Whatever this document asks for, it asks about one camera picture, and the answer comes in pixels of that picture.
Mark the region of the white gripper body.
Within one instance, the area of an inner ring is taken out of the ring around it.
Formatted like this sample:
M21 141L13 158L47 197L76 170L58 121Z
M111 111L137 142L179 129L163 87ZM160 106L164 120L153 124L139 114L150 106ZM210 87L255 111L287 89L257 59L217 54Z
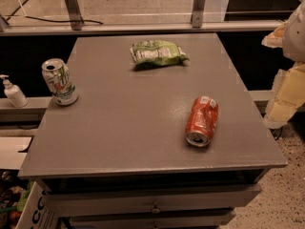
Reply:
M283 35L283 54L294 62L305 62L305 1L287 20Z

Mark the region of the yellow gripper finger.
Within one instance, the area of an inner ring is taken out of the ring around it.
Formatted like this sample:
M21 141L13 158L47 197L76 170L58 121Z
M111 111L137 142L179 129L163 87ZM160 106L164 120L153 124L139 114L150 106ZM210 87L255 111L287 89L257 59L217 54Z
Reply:
M269 129L279 129L286 125L304 104L305 64L294 63L288 71L279 70L274 78L264 124Z
M284 21L280 26L266 35L261 44L268 48L283 48L285 46L285 36L287 30L287 22Z

